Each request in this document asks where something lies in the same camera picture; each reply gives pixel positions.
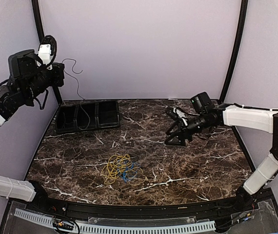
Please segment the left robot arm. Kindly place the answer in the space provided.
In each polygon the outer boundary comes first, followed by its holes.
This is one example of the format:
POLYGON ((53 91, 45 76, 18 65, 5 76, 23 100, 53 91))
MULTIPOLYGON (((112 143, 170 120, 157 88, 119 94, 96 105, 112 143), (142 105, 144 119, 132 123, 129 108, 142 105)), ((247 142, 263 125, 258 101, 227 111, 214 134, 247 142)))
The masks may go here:
MULTIPOLYGON (((8 58, 10 76, 0 85, 0 127, 21 106, 34 106, 38 96, 49 94, 49 87, 64 84, 64 64, 54 61, 55 53, 38 55, 33 49, 8 58)), ((16 180, 0 175, 0 196, 32 202, 42 213, 52 208, 46 192, 35 181, 16 180)))

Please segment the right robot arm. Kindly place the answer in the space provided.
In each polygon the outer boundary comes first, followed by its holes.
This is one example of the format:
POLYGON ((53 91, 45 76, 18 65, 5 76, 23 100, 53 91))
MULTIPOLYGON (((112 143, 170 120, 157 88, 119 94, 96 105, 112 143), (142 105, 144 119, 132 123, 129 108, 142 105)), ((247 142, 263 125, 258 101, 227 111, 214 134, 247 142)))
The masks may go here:
POLYGON ((185 146, 193 135, 217 126, 244 127, 260 130, 272 135, 272 147, 268 156, 237 191, 232 208, 243 211, 251 203, 250 196, 256 194, 278 173, 278 109, 266 109, 239 105, 237 103, 214 104, 206 92, 191 98, 197 116, 188 114, 179 107, 167 108, 174 123, 166 131, 166 145, 185 146))

